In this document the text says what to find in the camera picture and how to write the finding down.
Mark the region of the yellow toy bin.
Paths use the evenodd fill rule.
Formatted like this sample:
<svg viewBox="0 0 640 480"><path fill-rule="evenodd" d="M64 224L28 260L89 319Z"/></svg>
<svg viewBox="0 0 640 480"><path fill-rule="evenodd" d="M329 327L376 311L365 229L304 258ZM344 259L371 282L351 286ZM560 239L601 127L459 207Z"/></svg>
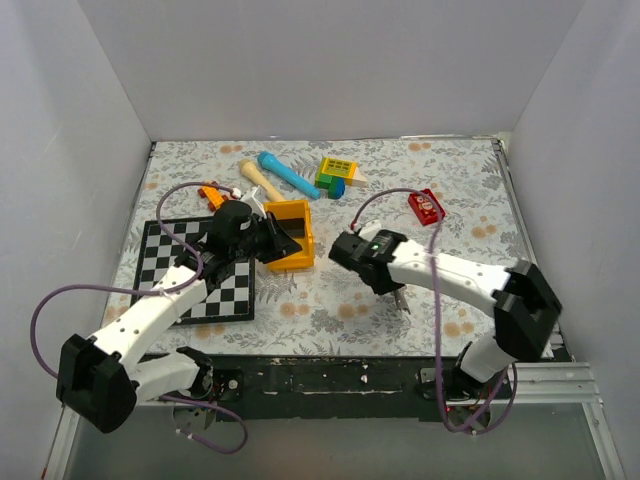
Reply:
<svg viewBox="0 0 640 480"><path fill-rule="evenodd" d="M267 213L272 213L283 230L301 247L299 252L269 263L272 272L309 269L315 263L315 242L312 232L311 210L307 200L267 202Z"/></svg>

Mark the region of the grey card holder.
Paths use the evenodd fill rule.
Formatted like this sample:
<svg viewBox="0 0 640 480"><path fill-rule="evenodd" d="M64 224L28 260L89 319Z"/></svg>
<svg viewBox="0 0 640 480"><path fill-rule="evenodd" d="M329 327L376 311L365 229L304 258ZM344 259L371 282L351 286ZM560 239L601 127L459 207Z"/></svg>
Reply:
<svg viewBox="0 0 640 480"><path fill-rule="evenodd" d="M410 314L411 310L405 296L406 288L402 287L392 292L396 308L404 313Z"/></svg>

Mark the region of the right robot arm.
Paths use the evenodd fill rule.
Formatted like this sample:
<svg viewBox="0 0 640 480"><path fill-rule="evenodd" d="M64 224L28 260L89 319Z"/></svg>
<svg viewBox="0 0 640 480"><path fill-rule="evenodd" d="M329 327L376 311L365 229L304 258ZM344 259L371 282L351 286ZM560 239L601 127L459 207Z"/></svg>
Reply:
<svg viewBox="0 0 640 480"><path fill-rule="evenodd" d="M493 330L465 346L444 375L445 389L454 395L475 397L511 363L539 361L562 311L540 269L525 260L503 267L431 255L425 246L386 229L365 236L341 233L329 258L377 295L414 285L467 303L494 320Z"/></svg>

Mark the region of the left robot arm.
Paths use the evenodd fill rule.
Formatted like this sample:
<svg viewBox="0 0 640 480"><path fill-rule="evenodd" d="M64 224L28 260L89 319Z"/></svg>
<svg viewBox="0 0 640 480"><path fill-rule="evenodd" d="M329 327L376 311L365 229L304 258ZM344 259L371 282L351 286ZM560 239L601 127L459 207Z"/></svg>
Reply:
<svg viewBox="0 0 640 480"><path fill-rule="evenodd" d="M232 276L237 263L268 264L301 249L272 213L256 214L238 200L224 203L149 294L90 337L74 334L63 344L57 398L103 433L119 428L137 404L167 393L211 398L214 366L206 354L179 347L146 361L147 350Z"/></svg>

